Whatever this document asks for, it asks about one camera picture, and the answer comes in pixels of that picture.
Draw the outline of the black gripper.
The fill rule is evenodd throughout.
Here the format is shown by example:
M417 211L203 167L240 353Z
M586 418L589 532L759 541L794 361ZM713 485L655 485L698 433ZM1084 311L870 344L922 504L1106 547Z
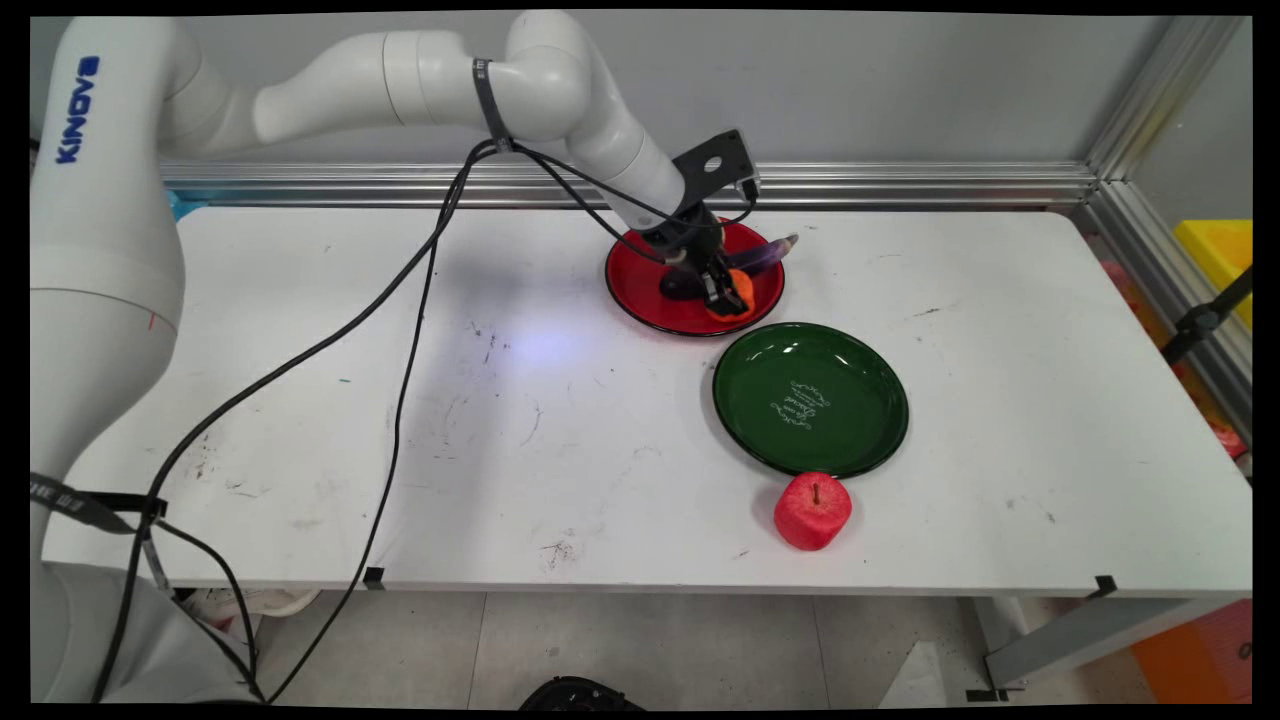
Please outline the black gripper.
M641 231L644 242L666 261L684 272L700 275L704 306L708 311L726 311L728 300L728 265L724 254L724 229L721 220L704 202L696 202L667 220ZM737 268L730 269L740 311L730 322L745 322L755 311L753 278Z

